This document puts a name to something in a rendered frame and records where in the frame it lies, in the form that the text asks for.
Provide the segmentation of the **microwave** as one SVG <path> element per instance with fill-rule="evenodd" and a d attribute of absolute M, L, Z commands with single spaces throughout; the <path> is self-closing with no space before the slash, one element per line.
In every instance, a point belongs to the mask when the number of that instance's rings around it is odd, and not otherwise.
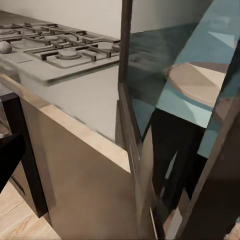
<path fill-rule="evenodd" d="M 118 96 L 140 240 L 240 217 L 240 0 L 122 0 Z"/>

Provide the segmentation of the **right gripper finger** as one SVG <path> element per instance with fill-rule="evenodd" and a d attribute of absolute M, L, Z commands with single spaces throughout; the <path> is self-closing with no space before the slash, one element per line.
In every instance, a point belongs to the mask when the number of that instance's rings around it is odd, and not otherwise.
<path fill-rule="evenodd" d="M 26 152 L 21 133 L 0 138 L 0 193 Z"/>

